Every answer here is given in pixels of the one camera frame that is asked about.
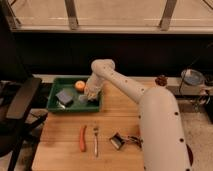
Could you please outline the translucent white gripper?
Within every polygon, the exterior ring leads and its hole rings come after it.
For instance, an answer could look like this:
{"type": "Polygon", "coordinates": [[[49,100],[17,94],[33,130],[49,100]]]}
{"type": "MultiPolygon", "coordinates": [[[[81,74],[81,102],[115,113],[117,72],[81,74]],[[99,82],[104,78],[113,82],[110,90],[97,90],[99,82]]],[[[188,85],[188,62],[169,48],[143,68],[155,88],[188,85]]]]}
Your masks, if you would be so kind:
{"type": "Polygon", "coordinates": [[[101,91],[101,80],[96,75],[91,75],[84,88],[84,94],[87,96],[88,100],[96,100],[98,98],[98,93],[101,91]]]}

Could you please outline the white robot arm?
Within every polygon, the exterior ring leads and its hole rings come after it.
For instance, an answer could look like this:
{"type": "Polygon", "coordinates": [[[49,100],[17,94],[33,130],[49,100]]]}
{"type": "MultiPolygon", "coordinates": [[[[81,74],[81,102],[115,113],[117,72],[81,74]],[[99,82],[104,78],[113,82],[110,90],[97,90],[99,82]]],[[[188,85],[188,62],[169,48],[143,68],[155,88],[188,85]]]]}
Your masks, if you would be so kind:
{"type": "Polygon", "coordinates": [[[115,71],[112,59],[96,59],[84,94],[95,99],[107,80],[139,108],[145,171],[192,171],[175,96],[162,86],[147,87],[115,71]]]}

